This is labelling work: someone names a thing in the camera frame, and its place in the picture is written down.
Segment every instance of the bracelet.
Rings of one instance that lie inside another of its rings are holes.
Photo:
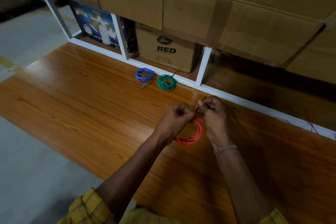
[[[215,145],[214,143],[212,143],[212,147],[213,147],[213,152],[214,153],[220,153],[220,152],[223,152],[225,150],[237,149],[237,146],[235,144],[232,144],[232,145],[221,148],[221,147],[218,147],[217,145]]]

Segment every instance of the wooden tabletop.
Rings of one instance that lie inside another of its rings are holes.
[[[136,69],[65,44],[0,84],[0,115],[106,179],[169,105],[194,109],[205,95],[183,86],[162,91],[156,80],[140,90]],[[336,223],[336,142],[226,103],[231,137],[267,200],[289,223]],[[194,129],[188,125],[181,136]],[[134,198],[186,224],[235,223],[206,130],[189,148],[166,147]]]

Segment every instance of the forearm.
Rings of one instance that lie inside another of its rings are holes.
[[[258,223],[270,214],[273,208],[260,193],[239,151],[229,149],[215,154],[225,179],[237,222],[241,224]]]
[[[118,171],[96,189],[117,223],[163,148],[158,136],[152,134]]]

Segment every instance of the gray floor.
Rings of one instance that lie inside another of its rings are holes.
[[[71,32],[79,27],[60,9]],[[0,24],[0,56],[26,67],[67,42],[47,9]],[[0,82],[13,75],[0,65]],[[101,180],[0,117],[1,223],[56,223],[72,201]]]

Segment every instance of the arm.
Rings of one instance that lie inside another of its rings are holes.
[[[214,148],[233,145],[228,136],[226,107],[217,97],[199,101],[204,114],[207,135]],[[217,150],[216,159],[225,179],[238,223],[253,224],[268,216],[273,207],[261,195],[241,154],[237,149]]]
[[[170,106],[153,134],[118,171],[96,189],[117,223],[160,152],[195,117],[186,103]]]

